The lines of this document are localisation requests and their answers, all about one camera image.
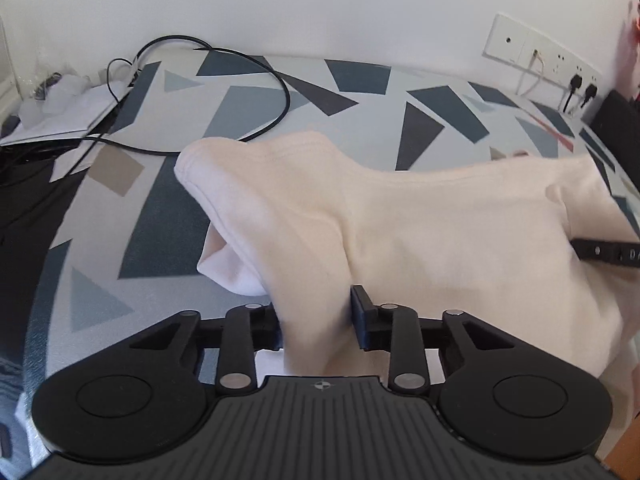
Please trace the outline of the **cream sweater with lace cuffs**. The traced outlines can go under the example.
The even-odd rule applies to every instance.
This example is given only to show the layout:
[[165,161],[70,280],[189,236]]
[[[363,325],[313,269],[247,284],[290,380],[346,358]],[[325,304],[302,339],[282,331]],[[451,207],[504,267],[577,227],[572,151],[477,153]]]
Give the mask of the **cream sweater with lace cuffs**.
[[639,274],[570,244],[636,239],[588,156],[382,172],[306,132],[199,140],[175,174],[210,222],[198,270],[271,299],[292,374],[384,370],[350,325],[361,285],[378,304],[469,312],[611,387],[638,385]]

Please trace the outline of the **geometric patterned table mat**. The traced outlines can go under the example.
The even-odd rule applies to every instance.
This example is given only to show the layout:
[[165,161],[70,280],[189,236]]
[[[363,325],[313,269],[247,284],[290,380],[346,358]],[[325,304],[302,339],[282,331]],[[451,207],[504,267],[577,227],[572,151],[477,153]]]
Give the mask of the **geometric patterned table mat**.
[[639,194],[573,114],[417,70],[157,53],[44,258],[25,392],[183,309],[272,301],[262,374],[384,375],[349,287],[424,316],[465,310],[639,409],[639,274],[574,237],[635,242]]

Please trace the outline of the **black cabinet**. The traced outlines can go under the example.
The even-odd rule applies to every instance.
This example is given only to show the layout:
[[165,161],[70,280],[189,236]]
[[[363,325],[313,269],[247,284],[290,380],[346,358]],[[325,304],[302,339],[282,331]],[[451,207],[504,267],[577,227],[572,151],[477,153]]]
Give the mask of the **black cabinet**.
[[611,90],[590,127],[611,152],[639,151],[639,112],[617,90]]

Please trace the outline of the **black plug right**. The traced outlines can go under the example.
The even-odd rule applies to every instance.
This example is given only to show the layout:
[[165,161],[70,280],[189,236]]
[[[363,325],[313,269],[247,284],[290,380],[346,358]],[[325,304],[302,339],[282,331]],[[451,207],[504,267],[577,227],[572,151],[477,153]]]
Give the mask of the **black plug right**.
[[582,104],[580,104],[580,108],[584,108],[591,100],[593,100],[598,93],[598,86],[596,84],[588,84],[588,87],[585,90],[584,98],[582,99]]

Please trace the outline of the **black plug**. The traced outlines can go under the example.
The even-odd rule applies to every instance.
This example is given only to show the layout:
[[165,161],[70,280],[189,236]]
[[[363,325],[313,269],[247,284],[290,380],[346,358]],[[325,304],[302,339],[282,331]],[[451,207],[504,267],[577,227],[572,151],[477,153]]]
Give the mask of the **black plug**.
[[575,74],[572,78],[570,78],[570,86],[568,87],[568,96],[562,108],[563,113],[567,112],[567,109],[570,106],[570,101],[574,98],[574,95],[580,88],[582,88],[582,75]]
[[580,108],[584,108],[591,100],[593,100],[598,93],[598,86],[596,84],[588,84],[588,87],[585,90],[584,98],[582,99],[582,104],[580,104]]

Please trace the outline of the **black plug left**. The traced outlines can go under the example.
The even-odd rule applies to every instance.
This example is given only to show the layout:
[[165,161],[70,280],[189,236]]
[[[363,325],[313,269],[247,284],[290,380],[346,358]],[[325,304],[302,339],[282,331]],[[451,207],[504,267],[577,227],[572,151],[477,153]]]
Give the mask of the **black plug left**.
[[574,98],[574,95],[580,88],[582,88],[582,75],[575,74],[572,78],[570,78],[570,86],[568,87],[568,96],[562,108],[563,113],[567,112],[567,109],[570,106],[570,101]]

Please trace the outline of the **black side desk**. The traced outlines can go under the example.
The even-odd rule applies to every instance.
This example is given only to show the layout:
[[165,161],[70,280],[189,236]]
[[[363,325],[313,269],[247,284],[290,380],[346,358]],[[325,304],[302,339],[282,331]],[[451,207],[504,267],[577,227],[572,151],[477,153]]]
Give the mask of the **black side desk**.
[[52,182],[55,163],[85,156],[77,141],[22,144],[1,150],[1,357],[21,363],[35,291],[46,258],[84,172]]

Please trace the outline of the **white papers stack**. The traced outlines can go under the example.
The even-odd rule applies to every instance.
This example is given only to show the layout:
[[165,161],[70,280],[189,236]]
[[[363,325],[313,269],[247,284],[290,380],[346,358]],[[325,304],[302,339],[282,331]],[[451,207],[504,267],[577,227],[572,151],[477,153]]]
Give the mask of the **white papers stack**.
[[115,106],[114,96],[107,85],[102,84],[78,96],[62,114],[46,118],[32,128],[18,125],[1,140],[1,144],[13,145],[80,136],[92,130]]

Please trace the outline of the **white wall socket panel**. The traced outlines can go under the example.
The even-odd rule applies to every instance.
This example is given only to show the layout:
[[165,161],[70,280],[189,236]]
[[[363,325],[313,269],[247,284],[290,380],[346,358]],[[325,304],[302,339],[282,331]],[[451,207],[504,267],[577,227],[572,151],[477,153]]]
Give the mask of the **white wall socket panel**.
[[496,14],[484,55],[535,74],[560,88],[567,88],[575,74],[582,75],[579,91],[584,91],[588,84],[601,88],[601,75],[592,65],[542,32],[506,14]]

